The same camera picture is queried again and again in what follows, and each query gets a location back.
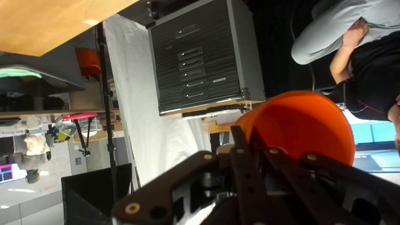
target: orange lampshade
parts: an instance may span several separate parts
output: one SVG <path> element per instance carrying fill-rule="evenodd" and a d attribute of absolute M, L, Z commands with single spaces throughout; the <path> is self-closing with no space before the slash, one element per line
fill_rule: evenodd
<path fill-rule="evenodd" d="M 352 165 L 355 142 L 341 110 L 311 91 L 281 94 L 237 120 L 246 141 L 283 150 L 293 159 L 317 152 Z"/>

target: monitor screen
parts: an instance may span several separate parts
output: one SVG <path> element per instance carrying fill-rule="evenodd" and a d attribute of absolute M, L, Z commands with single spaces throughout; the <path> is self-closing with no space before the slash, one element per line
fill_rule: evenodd
<path fill-rule="evenodd" d="M 117 197 L 127 195 L 131 164 L 116 166 Z M 65 224 L 111 224 L 113 206 L 111 170 L 102 169 L 61 179 Z"/>

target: black cabinet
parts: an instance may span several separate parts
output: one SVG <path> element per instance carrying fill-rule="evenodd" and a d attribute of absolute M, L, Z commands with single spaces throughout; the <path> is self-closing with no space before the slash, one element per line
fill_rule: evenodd
<path fill-rule="evenodd" d="M 252 15 L 241 0 L 200 0 L 150 29 L 160 114 L 263 100 Z"/>

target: person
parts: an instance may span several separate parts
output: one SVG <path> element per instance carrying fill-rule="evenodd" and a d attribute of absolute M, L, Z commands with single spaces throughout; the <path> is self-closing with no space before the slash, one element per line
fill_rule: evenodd
<path fill-rule="evenodd" d="M 292 59 L 310 64 L 336 50 L 330 97 L 358 119 L 391 121 L 400 149 L 400 1 L 326 2 L 316 5 L 320 14 L 295 40 Z"/>
<path fill-rule="evenodd" d="M 22 152 L 2 150 L 0 155 L 0 165 L 17 164 L 20 170 L 26 170 L 26 182 L 35 184 L 40 179 L 38 167 L 46 162 L 46 152 L 50 151 L 50 147 L 47 146 L 43 136 L 27 136 L 23 141 L 27 150 Z"/>

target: cable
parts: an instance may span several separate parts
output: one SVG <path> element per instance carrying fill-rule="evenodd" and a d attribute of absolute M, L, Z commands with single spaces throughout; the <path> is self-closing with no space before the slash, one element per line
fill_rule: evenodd
<path fill-rule="evenodd" d="M 290 35 L 292 37 L 292 40 L 295 41 L 297 37 L 295 36 L 295 32 L 293 32 L 293 29 L 292 29 L 292 22 L 293 22 L 293 17 L 296 15 L 296 11 L 297 9 L 300 7 L 300 1 L 296 1 L 296 5 L 293 7 L 293 11 L 290 16 L 290 21 L 288 21 L 288 29 L 290 29 Z M 315 74 L 313 74 L 313 67 L 312 67 L 312 64 L 310 62 L 308 64 L 308 67 L 310 67 L 310 72 L 311 72 L 311 91 L 315 91 Z"/>

